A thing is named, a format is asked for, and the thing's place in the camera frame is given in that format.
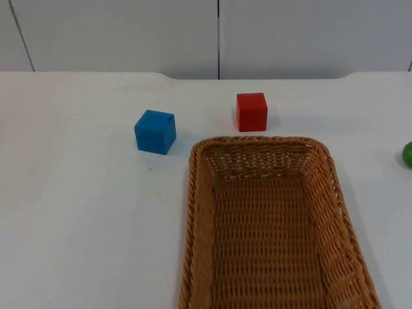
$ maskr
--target table surface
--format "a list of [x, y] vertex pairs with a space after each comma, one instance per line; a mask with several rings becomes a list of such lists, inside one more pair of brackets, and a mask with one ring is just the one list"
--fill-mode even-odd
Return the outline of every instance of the table surface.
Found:
[[[267, 99], [263, 135], [329, 148], [382, 305], [410, 308], [412, 171], [400, 159], [412, 139], [410, 73], [0, 73], [0, 307], [175, 308], [191, 147], [247, 135], [234, 113], [236, 94], [250, 92]], [[175, 114], [167, 156], [136, 148], [146, 109]]]

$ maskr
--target basket rim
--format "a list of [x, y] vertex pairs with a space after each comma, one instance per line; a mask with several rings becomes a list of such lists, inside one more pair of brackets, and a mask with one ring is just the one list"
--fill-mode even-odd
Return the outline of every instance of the basket rim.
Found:
[[189, 158], [189, 188], [187, 195], [187, 225], [185, 235], [185, 257], [183, 261], [182, 283], [179, 297], [179, 308], [190, 308], [192, 300], [192, 286], [193, 286], [193, 259], [196, 250], [196, 214], [195, 214], [195, 196], [197, 193], [198, 173], [197, 162], [202, 154], [202, 151], [209, 146], [225, 146], [225, 145], [244, 145], [244, 144], [306, 144], [310, 147], [316, 147], [321, 153], [321, 160], [329, 168], [331, 188], [333, 189], [333, 196], [335, 203], [341, 209], [342, 220], [346, 227], [346, 238], [350, 241], [350, 245], [345, 246], [345, 252], [350, 252], [356, 257], [357, 262], [361, 266], [362, 276], [357, 276], [360, 281], [362, 292], [365, 299], [369, 299], [373, 305], [372, 308], [381, 308], [372, 278], [364, 261], [359, 242], [357, 240], [355, 231], [350, 221], [348, 210], [345, 206], [344, 197], [339, 179], [337, 177], [335, 164], [330, 156], [328, 148], [314, 138], [303, 136], [217, 136], [207, 138], [196, 143], [191, 151]]

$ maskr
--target blue cube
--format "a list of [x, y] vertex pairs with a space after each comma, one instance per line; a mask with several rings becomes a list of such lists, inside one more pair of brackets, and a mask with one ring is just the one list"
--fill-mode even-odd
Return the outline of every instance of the blue cube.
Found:
[[176, 139], [174, 115], [147, 110], [135, 125], [137, 148], [166, 155]]

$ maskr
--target wicker basket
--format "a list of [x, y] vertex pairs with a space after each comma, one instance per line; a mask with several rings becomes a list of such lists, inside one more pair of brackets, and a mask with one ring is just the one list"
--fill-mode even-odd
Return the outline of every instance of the wicker basket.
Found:
[[325, 146], [193, 147], [179, 308], [380, 308]]

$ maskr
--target green ball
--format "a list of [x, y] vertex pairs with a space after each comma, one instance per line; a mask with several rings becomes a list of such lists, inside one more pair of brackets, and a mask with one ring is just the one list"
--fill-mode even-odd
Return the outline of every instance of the green ball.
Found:
[[402, 159], [407, 166], [412, 167], [412, 142], [406, 144], [402, 150]]

